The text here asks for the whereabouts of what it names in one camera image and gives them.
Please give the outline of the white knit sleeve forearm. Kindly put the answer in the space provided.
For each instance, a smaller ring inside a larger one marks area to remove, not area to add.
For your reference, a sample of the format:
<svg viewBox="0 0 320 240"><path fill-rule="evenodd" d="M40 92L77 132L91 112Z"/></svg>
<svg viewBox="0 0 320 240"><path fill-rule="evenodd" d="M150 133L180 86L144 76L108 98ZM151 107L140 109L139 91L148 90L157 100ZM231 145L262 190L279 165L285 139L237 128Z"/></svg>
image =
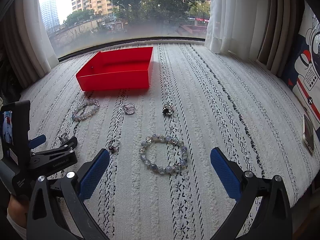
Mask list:
<svg viewBox="0 0 320 240"><path fill-rule="evenodd" d="M11 226L14 228L14 230L17 232L17 234L21 237L21 239L26 240L27 239L27 230L26 228L18 225L9 215L9 211L7 211L7 220L11 224Z"/></svg>

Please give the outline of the person's left hand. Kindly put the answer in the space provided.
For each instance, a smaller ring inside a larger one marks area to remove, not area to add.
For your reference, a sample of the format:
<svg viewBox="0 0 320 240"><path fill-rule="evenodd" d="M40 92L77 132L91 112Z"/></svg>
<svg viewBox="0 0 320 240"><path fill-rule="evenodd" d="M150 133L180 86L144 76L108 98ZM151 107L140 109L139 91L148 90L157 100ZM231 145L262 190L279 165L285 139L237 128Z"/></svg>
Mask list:
<svg viewBox="0 0 320 240"><path fill-rule="evenodd" d="M28 210L28 200L17 199L13 195L10 196L8 204L8 214L17 225L23 228L27 227Z"/></svg>

